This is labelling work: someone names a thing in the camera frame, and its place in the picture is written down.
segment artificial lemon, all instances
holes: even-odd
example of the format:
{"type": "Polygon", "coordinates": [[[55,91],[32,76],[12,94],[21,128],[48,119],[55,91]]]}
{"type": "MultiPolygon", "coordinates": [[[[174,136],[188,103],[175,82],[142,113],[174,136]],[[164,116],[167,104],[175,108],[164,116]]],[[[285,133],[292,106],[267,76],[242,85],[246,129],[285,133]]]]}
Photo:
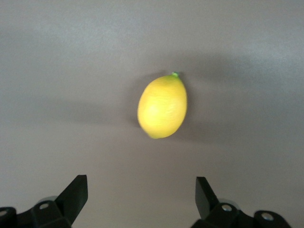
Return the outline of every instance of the artificial lemon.
{"type": "Polygon", "coordinates": [[[141,128],[154,139],[177,131],[187,111],[187,93],[177,73],[150,82],[138,103],[137,118],[141,128]]]}

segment silver screw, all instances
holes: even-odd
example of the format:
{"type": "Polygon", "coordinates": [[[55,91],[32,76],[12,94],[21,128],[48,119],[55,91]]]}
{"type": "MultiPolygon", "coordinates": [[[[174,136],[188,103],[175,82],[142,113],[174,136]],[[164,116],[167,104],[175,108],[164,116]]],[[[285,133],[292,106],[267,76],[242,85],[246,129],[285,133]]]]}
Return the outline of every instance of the silver screw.
{"type": "Polygon", "coordinates": [[[44,204],[41,204],[39,209],[42,210],[44,208],[47,208],[48,207],[48,203],[44,203],[44,204]]]}
{"type": "Polygon", "coordinates": [[[0,217],[6,215],[8,212],[6,210],[0,211],[0,217]]]}
{"type": "Polygon", "coordinates": [[[263,219],[265,219],[267,221],[273,221],[274,220],[274,217],[267,212],[262,213],[262,217],[263,217],[263,219]]]}
{"type": "Polygon", "coordinates": [[[222,208],[223,208],[224,211],[232,211],[232,208],[229,205],[227,205],[227,204],[224,204],[222,206],[222,208]]]}

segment green stem tip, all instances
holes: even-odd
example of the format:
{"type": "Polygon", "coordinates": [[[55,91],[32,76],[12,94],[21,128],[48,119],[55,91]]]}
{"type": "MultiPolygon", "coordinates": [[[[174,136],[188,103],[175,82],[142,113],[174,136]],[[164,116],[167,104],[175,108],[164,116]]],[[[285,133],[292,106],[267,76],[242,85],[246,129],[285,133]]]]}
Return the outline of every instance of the green stem tip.
{"type": "Polygon", "coordinates": [[[175,76],[175,77],[179,77],[180,76],[178,72],[173,72],[172,75],[175,76]]]}

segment yellow fruit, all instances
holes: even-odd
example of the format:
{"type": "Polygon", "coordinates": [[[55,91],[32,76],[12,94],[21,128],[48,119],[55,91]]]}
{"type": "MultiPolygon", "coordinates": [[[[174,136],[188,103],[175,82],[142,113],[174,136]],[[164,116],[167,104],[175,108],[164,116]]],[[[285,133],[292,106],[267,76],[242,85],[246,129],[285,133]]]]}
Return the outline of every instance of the yellow fruit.
{"type": "Polygon", "coordinates": [[[162,76],[145,88],[137,109],[141,128],[154,139],[177,131],[187,111],[187,93],[177,73],[162,76]]]}

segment table surface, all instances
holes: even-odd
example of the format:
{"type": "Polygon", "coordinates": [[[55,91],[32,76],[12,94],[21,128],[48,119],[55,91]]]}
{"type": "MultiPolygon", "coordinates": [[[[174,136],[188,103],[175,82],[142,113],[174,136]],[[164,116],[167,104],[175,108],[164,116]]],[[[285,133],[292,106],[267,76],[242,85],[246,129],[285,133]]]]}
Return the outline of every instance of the table surface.
{"type": "Polygon", "coordinates": [[[248,215],[304,227],[304,2],[0,2],[0,206],[23,212],[78,174],[74,228],[187,228],[195,178],[248,215]],[[181,72],[183,125],[150,139],[137,104],[181,72]]]}

